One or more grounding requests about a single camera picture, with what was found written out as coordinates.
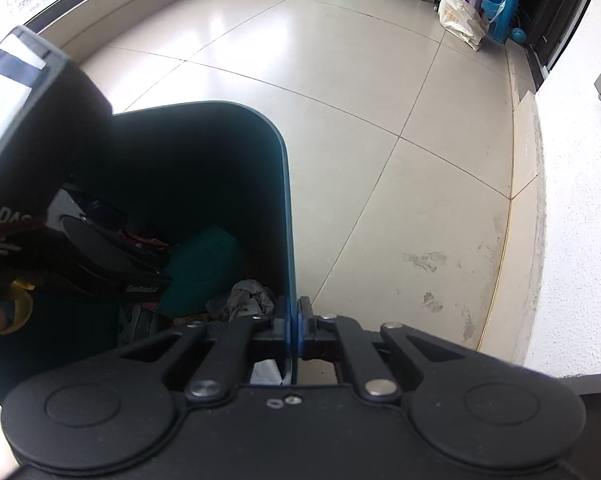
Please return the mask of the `dark teal trash bin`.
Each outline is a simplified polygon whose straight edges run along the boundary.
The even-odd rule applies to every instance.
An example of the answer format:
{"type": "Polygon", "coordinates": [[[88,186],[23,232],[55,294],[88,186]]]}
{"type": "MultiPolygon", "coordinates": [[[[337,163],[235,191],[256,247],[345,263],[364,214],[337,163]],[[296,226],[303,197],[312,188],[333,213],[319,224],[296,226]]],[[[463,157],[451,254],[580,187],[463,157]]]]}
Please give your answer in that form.
{"type": "Polygon", "coordinates": [[[130,304],[69,281],[9,284],[0,298],[0,400],[31,376],[134,344],[253,280],[274,302],[294,287],[290,176],[278,129],[223,101],[112,116],[97,174],[70,180],[76,203],[166,273],[154,302],[130,304]]]}

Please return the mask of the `white paper trash in bin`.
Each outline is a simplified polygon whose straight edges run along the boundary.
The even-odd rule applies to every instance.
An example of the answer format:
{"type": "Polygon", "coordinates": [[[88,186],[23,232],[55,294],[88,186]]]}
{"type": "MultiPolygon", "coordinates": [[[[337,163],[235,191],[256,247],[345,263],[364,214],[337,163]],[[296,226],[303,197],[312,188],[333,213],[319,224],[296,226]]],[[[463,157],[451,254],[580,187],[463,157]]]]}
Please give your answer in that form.
{"type": "Polygon", "coordinates": [[[250,374],[251,385],[261,386],[279,386],[283,384],[278,364],[275,360],[269,359],[256,362],[250,374]]]}

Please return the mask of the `small blue ball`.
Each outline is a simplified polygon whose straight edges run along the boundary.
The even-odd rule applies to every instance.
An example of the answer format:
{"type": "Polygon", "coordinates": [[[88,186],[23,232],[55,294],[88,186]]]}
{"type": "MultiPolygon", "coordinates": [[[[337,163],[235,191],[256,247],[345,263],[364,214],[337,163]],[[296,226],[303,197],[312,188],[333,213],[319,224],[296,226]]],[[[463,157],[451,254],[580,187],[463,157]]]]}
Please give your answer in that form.
{"type": "Polygon", "coordinates": [[[526,32],[524,32],[523,29],[518,27],[514,27],[513,29],[511,29],[510,37],[517,44],[525,44],[525,42],[527,41],[526,32]]]}

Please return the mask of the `beige tote bag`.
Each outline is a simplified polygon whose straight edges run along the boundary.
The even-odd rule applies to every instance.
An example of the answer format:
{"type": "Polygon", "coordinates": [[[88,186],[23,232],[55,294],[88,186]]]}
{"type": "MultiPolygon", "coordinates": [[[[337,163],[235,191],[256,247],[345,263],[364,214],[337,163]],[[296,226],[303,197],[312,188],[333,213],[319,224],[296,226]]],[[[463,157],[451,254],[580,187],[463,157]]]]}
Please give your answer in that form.
{"type": "Polygon", "coordinates": [[[477,52],[491,25],[506,10],[507,0],[441,0],[439,23],[446,32],[477,52]]]}

